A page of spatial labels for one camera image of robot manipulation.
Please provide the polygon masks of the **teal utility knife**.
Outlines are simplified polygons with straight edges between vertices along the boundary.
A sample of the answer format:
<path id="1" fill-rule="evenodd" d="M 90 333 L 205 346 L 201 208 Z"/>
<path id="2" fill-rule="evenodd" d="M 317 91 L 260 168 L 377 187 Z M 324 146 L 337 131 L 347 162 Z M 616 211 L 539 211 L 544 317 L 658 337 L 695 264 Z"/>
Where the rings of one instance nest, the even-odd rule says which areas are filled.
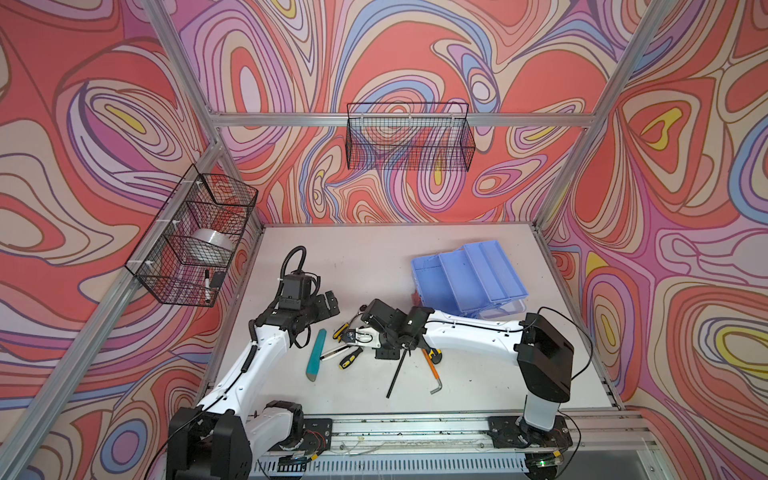
<path id="1" fill-rule="evenodd" d="M 317 379 L 326 337 L 326 329 L 320 329 L 316 335 L 315 342 L 305 369 L 305 376 L 310 382 L 315 382 Z"/>

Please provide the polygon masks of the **white pink tool box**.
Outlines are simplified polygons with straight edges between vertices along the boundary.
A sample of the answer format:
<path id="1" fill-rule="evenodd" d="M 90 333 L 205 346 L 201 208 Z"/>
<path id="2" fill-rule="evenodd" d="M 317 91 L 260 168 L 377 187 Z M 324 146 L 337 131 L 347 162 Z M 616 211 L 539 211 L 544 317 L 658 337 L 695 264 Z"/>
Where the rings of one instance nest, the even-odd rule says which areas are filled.
<path id="1" fill-rule="evenodd" d="M 411 260 L 421 304 L 446 314 L 491 320 L 526 310 L 528 291 L 496 241 Z"/>

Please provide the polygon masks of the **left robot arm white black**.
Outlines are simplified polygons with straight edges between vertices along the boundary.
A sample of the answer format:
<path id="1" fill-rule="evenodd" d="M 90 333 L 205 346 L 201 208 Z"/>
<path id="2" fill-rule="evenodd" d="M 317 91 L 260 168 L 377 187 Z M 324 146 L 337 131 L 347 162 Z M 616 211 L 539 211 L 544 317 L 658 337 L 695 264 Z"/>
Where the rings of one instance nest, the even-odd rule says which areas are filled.
<path id="1" fill-rule="evenodd" d="M 249 342 L 233 367 L 196 406 L 172 417 L 164 478 L 247 479 L 273 448 L 287 451 L 286 465 L 306 465 L 328 449 L 328 430 L 307 426 L 300 404 L 257 407 L 270 372 L 291 349 L 308 346 L 314 324 L 340 312 L 334 293 L 320 290 L 320 276 L 305 270 L 306 254 L 299 245 L 284 258 L 276 294 L 249 321 Z"/>

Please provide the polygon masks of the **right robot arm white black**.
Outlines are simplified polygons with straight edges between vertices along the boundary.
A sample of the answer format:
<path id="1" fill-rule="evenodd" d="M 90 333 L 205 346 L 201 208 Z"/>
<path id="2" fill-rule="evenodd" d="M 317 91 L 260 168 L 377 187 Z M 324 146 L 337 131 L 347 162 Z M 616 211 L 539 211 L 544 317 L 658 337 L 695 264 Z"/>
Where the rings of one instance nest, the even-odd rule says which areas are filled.
<path id="1" fill-rule="evenodd" d="M 379 348 L 397 354 L 461 350 L 517 367 L 527 389 L 520 424 L 536 432 L 552 431 L 560 406 L 570 401 L 574 346 L 537 312 L 518 322 L 494 323 L 424 306 L 405 313 L 375 299 L 360 319 L 377 333 Z"/>

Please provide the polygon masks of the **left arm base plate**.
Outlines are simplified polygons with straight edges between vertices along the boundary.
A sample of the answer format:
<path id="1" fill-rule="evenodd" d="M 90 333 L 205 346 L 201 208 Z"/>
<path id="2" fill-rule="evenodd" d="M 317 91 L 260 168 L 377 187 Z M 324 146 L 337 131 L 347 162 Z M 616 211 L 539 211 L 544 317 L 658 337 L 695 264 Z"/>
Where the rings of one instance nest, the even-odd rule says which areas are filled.
<path id="1" fill-rule="evenodd" d="M 332 446 L 333 420 L 326 417 L 305 418 L 301 433 L 297 449 L 306 454 L 320 454 Z"/>

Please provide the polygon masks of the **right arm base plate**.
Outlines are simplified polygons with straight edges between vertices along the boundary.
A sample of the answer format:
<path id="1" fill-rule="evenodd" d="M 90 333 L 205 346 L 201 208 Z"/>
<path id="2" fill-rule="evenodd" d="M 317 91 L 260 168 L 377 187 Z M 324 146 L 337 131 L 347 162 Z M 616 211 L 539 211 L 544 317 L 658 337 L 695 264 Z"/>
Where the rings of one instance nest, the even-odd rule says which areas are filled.
<path id="1" fill-rule="evenodd" d="M 565 450 L 573 446 L 573 439 L 563 415 L 555 416 L 554 426 L 548 431 L 528 425 L 522 416 L 490 416 L 487 420 L 487 435 L 497 449 Z"/>

